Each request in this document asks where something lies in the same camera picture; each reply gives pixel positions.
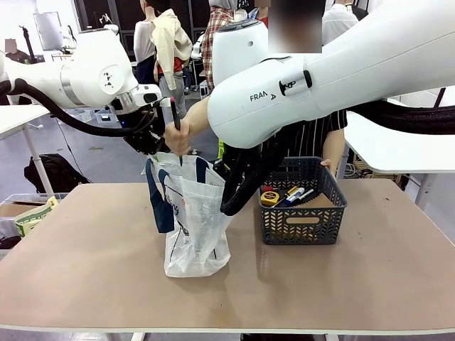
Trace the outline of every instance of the gray pants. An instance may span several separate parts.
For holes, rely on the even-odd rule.
[[[163,76],[159,79],[159,89],[163,97],[173,97],[176,102],[177,115],[180,119],[186,116],[185,107],[185,83],[183,82],[183,72],[175,72],[173,78],[176,80],[176,89],[170,90],[166,78]],[[171,108],[163,108],[164,123],[167,125],[173,122]]]

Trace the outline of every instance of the plaid shirt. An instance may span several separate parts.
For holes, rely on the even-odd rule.
[[[234,22],[234,15],[235,11],[232,9],[223,9],[221,7],[210,8],[210,20],[201,45],[205,78],[207,79],[207,86],[210,92],[215,87],[212,73],[213,36],[220,28]]]

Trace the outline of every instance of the gray basket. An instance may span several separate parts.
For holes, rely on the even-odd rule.
[[[271,208],[259,205],[262,213],[262,236],[268,245],[328,245],[335,244],[340,231],[346,199],[320,158],[285,158],[265,185],[279,190],[294,186],[323,193],[333,208]],[[318,222],[291,223],[289,218],[316,218]]]

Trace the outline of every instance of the transparent plastic bag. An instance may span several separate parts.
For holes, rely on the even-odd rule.
[[[219,271],[230,259],[225,232],[232,218],[220,212],[225,181],[198,156],[184,156],[181,166],[177,156],[166,153],[147,160],[146,174],[156,225],[166,233],[166,275],[204,277]]]

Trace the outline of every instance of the person's neck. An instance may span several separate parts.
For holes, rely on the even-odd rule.
[[[155,10],[153,7],[146,7],[145,8],[145,21],[152,21],[156,18]]]
[[[259,12],[257,13],[258,19],[263,19],[269,16],[269,8],[268,7],[259,7]]]

